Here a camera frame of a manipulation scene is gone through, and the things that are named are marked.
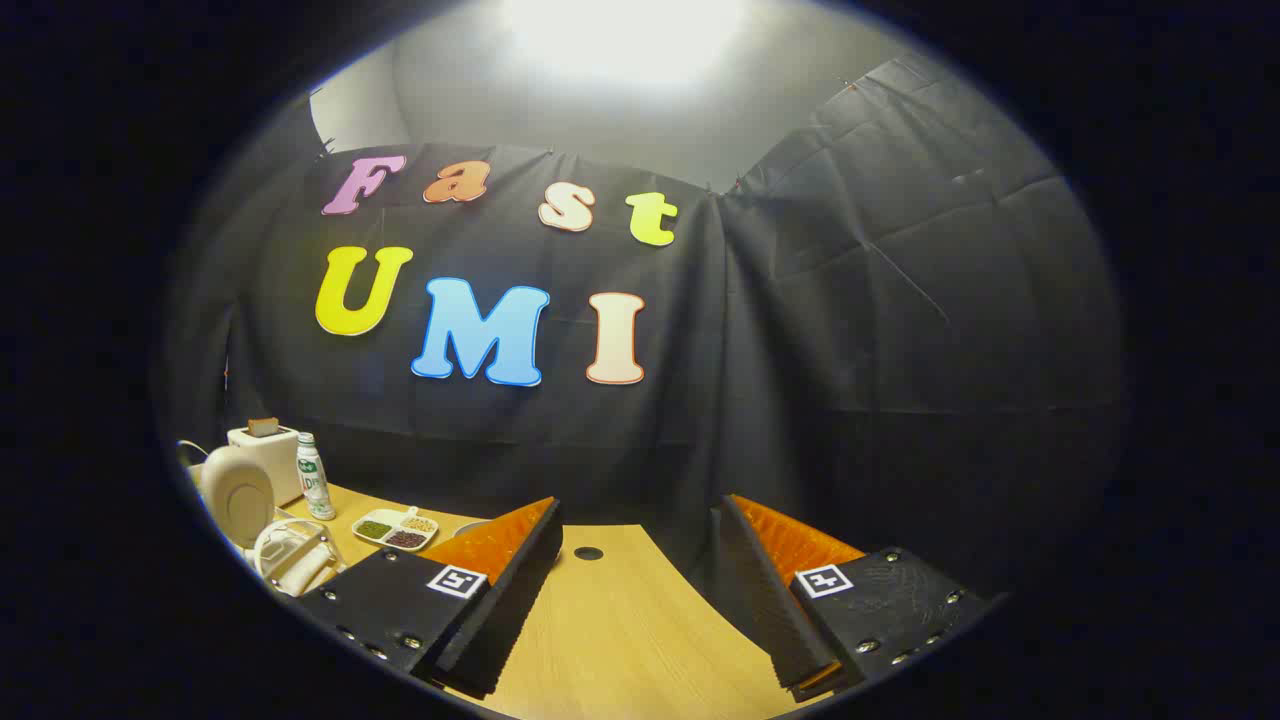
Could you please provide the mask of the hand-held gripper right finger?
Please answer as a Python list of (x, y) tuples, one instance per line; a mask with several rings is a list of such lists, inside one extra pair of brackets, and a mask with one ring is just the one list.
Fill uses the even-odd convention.
[(722, 498), (714, 550), (714, 607), (796, 701), (882, 682), (993, 606), (902, 547), (865, 552), (740, 495)]

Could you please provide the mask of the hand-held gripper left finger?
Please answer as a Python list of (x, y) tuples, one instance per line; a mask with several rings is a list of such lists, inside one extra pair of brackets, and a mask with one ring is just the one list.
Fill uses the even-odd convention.
[(298, 600), (338, 641), (421, 682), (495, 691), (561, 552), (547, 497), (421, 553), (388, 544)]

